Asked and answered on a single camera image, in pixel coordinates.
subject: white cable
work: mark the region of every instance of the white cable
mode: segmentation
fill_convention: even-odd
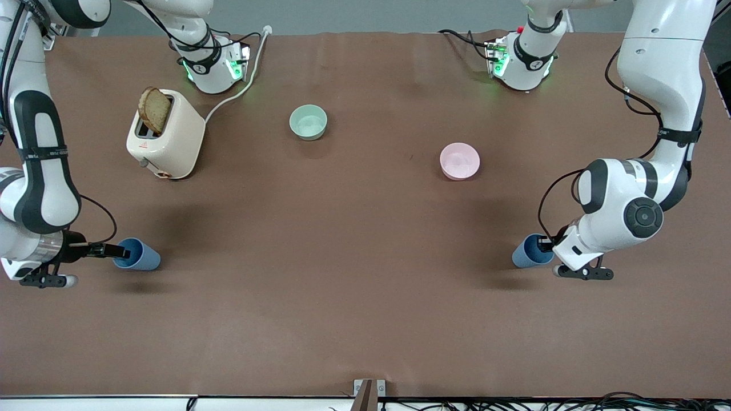
[[[223,101],[221,101],[219,104],[217,104],[205,117],[205,123],[208,124],[208,120],[211,119],[211,116],[213,113],[216,112],[222,105],[235,100],[241,96],[243,96],[244,93],[246,93],[247,90],[249,90],[249,87],[254,83],[254,77],[257,75],[257,69],[259,68],[259,59],[262,56],[262,52],[264,51],[264,43],[267,41],[267,37],[269,37],[269,34],[271,34],[272,28],[271,26],[265,26],[264,31],[262,34],[262,41],[259,44],[259,50],[257,51],[257,57],[254,60],[254,69],[251,71],[251,77],[249,78],[249,82],[246,84],[246,87],[242,88],[241,91],[239,91],[235,96],[231,96]]]

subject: blue cup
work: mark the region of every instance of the blue cup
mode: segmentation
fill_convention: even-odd
[[[160,254],[139,238],[125,238],[119,244],[129,250],[129,258],[115,258],[114,265],[124,270],[152,271],[160,266]]]
[[[538,248],[540,234],[531,234],[512,253],[512,263],[518,268],[537,267],[553,260],[553,252],[542,252]]]

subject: bread slice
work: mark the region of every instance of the bread slice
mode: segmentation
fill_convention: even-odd
[[[137,106],[143,123],[157,134],[162,134],[167,115],[170,114],[170,100],[158,88],[148,87],[140,97]]]

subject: table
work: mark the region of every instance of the table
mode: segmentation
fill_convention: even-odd
[[[620,43],[567,34],[526,94],[441,35],[272,37],[194,174],[162,181],[125,150],[143,89],[201,114],[235,90],[195,91],[164,38],[59,39],[49,81],[75,183],[164,261],[65,265],[69,290],[0,281],[0,393],[336,395],[379,377],[399,396],[728,397],[731,124],[705,59],[694,178],[658,236],[610,253],[610,282],[511,265],[554,178],[654,139],[604,82]],[[288,128],[306,103],[330,118],[316,142]],[[439,169],[455,141],[481,154],[469,181]],[[11,146],[0,163],[18,165]],[[545,220],[579,216],[565,183]],[[87,203],[73,228],[111,229]]]

